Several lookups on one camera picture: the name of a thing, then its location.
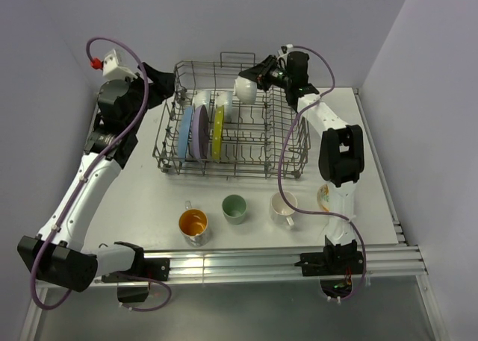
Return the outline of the lilac plastic plate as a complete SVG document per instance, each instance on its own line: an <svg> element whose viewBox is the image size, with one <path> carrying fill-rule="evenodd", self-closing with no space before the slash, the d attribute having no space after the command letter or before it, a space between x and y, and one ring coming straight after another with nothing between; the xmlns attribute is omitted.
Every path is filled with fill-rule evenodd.
<svg viewBox="0 0 478 341"><path fill-rule="evenodd" d="M209 131L208 131L208 114L205 105L198 106L193 114L191 126L191 143L192 155L197 160L207 158Z"/></svg>

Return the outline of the blue plastic plate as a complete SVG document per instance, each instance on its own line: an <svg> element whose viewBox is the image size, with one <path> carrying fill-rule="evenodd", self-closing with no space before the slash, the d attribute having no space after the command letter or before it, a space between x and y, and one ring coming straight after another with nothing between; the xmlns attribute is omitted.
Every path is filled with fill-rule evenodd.
<svg viewBox="0 0 478 341"><path fill-rule="evenodd" d="M181 119L181 125L179 129L179 140L178 140L178 151L177 155L179 161L183 163L187 157L187 147L189 141L190 125L193 118L194 108L193 106L188 106L184 110L184 115Z"/></svg>

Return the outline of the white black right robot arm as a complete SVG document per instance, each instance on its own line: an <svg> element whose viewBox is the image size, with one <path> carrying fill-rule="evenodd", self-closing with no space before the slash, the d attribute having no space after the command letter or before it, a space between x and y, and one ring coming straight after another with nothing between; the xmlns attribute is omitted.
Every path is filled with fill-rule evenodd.
<svg viewBox="0 0 478 341"><path fill-rule="evenodd" d="M329 221L323 250L300 255L296 265L302 275L364 275L364 240L353 222L356 185L364 171L364 133L360 125L345 122L324 102L332 88L320 92L310 83L308 62L313 54L305 46L282 46L277 55L238 73L235 95L246 103L258 91L278 87L296 113L292 125L305 120L320 135L318 169L329 197L322 215Z"/></svg>

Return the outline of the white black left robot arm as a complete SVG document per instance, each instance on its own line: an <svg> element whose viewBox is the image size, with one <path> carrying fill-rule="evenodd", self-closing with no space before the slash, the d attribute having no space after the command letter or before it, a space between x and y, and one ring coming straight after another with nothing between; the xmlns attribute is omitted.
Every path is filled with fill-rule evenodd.
<svg viewBox="0 0 478 341"><path fill-rule="evenodd" d="M147 110L175 92L175 76L142 63L146 75L105 82L97 96L98 111L84 146L78 172L51 219L35 237L23 236L19 256L34 282L45 281L83 292L99 276L119 272L129 281L146 271L144 250L115 242L95 251L84 250L90 223L109 186L124 170Z"/></svg>

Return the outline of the floral painted bowl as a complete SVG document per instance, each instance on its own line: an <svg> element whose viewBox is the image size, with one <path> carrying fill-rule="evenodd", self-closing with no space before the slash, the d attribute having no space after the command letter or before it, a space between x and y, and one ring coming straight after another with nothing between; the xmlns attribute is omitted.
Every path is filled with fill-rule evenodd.
<svg viewBox="0 0 478 341"><path fill-rule="evenodd" d="M329 187L323 184L317 191L317 204L323 212L330 211Z"/></svg>

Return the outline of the white bowl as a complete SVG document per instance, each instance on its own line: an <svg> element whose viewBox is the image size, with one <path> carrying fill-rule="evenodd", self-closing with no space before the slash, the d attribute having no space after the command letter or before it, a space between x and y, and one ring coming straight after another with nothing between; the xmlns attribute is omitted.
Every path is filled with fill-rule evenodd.
<svg viewBox="0 0 478 341"><path fill-rule="evenodd" d="M211 104L211 91L210 90L200 90L194 97L192 104L195 109L203 106L207 111L210 111L213 106Z"/></svg>
<svg viewBox="0 0 478 341"><path fill-rule="evenodd" d="M234 95L243 104L254 104L257 96L257 84L241 76L237 76L234 83Z"/></svg>
<svg viewBox="0 0 478 341"><path fill-rule="evenodd" d="M214 103L216 105L216 108L223 107L224 109L225 122L232 121L232 101L233 101L232 91L224 91L215 98Z"/></svg>

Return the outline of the green polka-dot plate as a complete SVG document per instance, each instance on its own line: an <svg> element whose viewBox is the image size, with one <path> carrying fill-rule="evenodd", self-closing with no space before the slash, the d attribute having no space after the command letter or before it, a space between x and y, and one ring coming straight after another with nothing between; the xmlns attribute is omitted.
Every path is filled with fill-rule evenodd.
<svg viewBox="0 0 478 341"><path fill-rule="evenodd" d="M220 161L221 158L224 116L225 108L224 106L219 106L214 116L214 129L211 140L211 156L214 161Z"/></svg>

